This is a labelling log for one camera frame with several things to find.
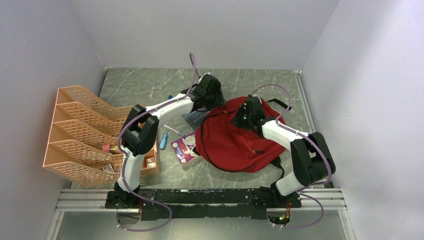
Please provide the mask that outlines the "red student backpack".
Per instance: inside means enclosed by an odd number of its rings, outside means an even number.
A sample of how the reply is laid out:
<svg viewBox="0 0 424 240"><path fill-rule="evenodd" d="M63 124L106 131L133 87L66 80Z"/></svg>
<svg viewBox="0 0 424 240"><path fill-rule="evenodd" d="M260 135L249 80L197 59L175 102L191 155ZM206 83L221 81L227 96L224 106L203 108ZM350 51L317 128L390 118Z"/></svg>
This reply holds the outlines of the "red student backpack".
<svg viewBox="0 0 424 240"><path fill-rule="evenodd" d="M215 168L230 173L255 173L278 158L285 148L232 120L246 97L237 97L210 111L195 134L195 149Z"/></svg>

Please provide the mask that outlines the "purple sticker book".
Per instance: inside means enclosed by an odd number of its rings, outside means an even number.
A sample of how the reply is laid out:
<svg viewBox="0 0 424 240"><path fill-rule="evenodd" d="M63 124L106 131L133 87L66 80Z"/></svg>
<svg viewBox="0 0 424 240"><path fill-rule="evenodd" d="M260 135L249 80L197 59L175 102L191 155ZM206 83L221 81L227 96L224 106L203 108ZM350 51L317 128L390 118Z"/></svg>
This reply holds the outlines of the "purple sticker book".
<svg viewBox="0 0 424 240"><path fill-rule="evenodd" d="M192 132L170 143L179 164L182 167L194 163L199 158L195 153L196 148L196 132Z"/></svg>

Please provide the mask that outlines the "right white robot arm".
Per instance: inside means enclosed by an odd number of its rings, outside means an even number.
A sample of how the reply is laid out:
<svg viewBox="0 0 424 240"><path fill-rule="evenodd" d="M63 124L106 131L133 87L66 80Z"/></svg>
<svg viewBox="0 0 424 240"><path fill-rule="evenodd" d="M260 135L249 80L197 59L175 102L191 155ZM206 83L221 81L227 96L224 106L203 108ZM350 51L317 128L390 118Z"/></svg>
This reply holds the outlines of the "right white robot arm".
<svg viewBox="0 0 424 240"><path fill-rule="evenodd" d="M327 142L320 132L305 133L266 116L262 101L248 96L237 108L232 124L253 131L261 138L273 141L291 153L293 171L277 180L270 193L270 202L282 207L289 195L311 185L327 184L336 166Z"/></svg>

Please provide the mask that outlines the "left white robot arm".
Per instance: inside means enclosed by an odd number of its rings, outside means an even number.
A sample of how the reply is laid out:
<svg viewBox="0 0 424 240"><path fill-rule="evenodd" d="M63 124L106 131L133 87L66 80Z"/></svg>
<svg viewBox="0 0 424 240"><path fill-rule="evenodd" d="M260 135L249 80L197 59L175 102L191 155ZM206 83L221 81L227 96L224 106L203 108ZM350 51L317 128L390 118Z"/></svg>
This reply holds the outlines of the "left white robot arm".
<svg viewBox="0 0 424 240"><path fill-rule="evenodd" d="M205 108L211 110L225 103L221 83L211 74L200 77L175 97L143 107L134 105L118 135L117 147L123 153L121 173L114 185L118 201L126 208L139 200L141 168L146 154L153 148L158 128L174 117Z"/></svg>

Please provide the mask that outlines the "dark blue notebook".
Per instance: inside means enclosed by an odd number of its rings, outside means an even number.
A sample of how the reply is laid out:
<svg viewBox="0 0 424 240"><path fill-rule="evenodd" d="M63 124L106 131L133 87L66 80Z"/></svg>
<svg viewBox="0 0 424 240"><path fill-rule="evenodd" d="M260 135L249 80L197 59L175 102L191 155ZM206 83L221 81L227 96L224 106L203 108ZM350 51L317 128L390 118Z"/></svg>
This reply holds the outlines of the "dark blue notebook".
<svg viewBox="0 0 424 240"><path fill-rule="evenodd" d="M193 111L183 114L182 117L194 130L197 130L209 112L210 111Z"/></svg>

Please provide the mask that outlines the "blue capped white marker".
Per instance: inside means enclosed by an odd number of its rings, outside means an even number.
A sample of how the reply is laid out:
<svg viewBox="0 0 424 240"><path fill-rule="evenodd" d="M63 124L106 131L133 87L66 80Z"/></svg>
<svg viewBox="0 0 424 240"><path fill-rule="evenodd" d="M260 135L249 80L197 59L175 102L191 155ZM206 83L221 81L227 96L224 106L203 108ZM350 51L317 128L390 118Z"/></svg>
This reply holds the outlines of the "blue capped white marker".
<svg viewBox="0 0 424 240"><path fill-rule="evenodd" d="M177 135L179 135L179 136L181 136L181 137L184 137L184 136L185 136L185 134L184 134L184 133L182 133L182 132L180 132L180 131L178 131L178 130L176 130L176 129L174 129L174 128L172 128L172 127L170 127L170 126L166 125L166 124L164 124L163 126L164 126L166 129L168 129L168 130L170 130L170 131L172 131L172 132L176 133Z"/></svg>

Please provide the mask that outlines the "blue utility knife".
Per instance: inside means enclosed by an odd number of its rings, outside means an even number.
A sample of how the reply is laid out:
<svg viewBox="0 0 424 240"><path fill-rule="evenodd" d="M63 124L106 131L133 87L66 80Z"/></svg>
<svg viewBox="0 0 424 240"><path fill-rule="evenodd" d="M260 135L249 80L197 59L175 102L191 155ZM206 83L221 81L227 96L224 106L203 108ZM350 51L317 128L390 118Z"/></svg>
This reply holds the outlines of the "blue utility knife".
<svg viewBox="0 0 424 240"><path fill-rule="evenodd" d="M159 142L159 149L160 150L165 150L166 146L167 146L167 142L168 142L168 138L169 138L169 134L167 132L165 132Z"/></svg>

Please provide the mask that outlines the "small pink box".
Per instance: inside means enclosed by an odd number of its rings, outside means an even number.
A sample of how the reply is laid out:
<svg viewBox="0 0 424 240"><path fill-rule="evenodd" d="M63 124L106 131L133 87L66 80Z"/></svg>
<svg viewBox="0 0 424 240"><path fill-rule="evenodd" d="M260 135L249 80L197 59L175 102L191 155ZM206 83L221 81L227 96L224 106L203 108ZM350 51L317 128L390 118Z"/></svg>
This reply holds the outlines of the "small pink box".
<svg viewBox="0 0 424 240"><path fill-rule="evenodd" d="M154 157L146 158L145 163L147 169L156 167L156 159Z"/></svg>

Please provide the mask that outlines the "orange plastic file organizer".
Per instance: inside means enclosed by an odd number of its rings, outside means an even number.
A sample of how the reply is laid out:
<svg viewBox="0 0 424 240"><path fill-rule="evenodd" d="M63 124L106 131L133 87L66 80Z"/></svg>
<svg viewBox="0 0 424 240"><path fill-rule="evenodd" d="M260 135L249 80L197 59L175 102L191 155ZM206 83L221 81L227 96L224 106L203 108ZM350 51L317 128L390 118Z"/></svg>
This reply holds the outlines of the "orange plastic file organizer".
<svg viewBox="0 0 424 240"><path fill-rule="evenodd" d="M115 145L132 107L112 107L86 88L57 90L43 167L83 187L114 183L123 154L102 151Z"/></svg>

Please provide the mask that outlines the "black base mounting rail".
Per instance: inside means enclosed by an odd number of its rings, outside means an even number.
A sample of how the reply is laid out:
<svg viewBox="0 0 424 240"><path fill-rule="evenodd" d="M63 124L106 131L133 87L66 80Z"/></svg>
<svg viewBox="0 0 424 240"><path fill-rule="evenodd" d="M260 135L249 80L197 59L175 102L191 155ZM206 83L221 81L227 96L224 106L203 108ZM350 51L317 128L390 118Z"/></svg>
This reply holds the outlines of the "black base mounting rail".
<svg viewBox="0 0 424 240"><path fill-rule="evenodd" d="M137 200L128 193L121 197L109 191L104 207L108 210L141 213L141 220L250 217L266 220L268 209L283 210L302 206L298 193L288 196L268 187L222 189L140 189Z"/></svg>

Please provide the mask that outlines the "aluminium frame rail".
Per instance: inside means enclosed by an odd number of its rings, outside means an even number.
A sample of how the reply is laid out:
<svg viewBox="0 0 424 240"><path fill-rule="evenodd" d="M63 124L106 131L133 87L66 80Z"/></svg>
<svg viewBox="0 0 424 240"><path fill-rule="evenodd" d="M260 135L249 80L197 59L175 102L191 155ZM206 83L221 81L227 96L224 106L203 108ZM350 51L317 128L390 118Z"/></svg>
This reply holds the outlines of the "aluminium frame rail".
<svg viewBox="0 0 424 240"><path fill-rule="evenodd" d="M66 212L135 213L137 211L136 209L128 208L105 208L108 192L108 189L62 189L46 239L55 240L57 238L64 213ZM318 204L308 197L315 198L322 204L324 210L338 212L345 239L355 240L357 238L349 218L344 195L340 188L308 188L301 193L303 196L299 198L301 201L299 211L320 210Z"/></svg>

